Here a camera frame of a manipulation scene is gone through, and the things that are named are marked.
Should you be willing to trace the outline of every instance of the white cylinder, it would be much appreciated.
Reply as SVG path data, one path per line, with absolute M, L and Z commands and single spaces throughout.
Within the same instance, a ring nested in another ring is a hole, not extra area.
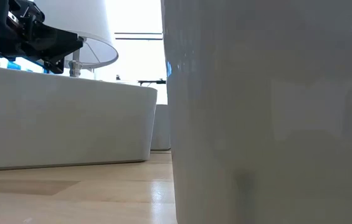
M 352 0 L 162 0 L 179 224 L 352 223 Z

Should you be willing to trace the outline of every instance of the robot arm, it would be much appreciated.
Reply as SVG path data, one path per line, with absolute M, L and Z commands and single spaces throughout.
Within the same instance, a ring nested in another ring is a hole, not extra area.
M 83 47 L 77 34 L 43 24 L 45 15 L 28 0 L 0 0 L 0 57 L 24 57 L 54 73 L 64 57 Z

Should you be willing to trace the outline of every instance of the light wood floor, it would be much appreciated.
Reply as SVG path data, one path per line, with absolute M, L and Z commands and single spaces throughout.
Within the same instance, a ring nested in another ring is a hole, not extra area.
M 136 164 L 0 171 L 0 224 L 173 224 L 170 152 Z

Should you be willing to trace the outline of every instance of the wooden floor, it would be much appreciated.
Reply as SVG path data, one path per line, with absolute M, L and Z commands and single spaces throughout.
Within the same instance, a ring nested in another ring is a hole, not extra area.
M 176 223 L 170 152 L 136 164 L 0 171 L 0 224 Z

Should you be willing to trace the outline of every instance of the white lamp shade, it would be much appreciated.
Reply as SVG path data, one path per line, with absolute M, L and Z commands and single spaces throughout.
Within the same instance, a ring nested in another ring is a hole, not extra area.
M 115 62 L 118 52 L 113 47 L 106 0 L 35 0 L 45 14 L 44 24 L 85 39 L 80 49 L 83 68 L 100 68 Z M 66 56 L 65 66 L 72 60 Z

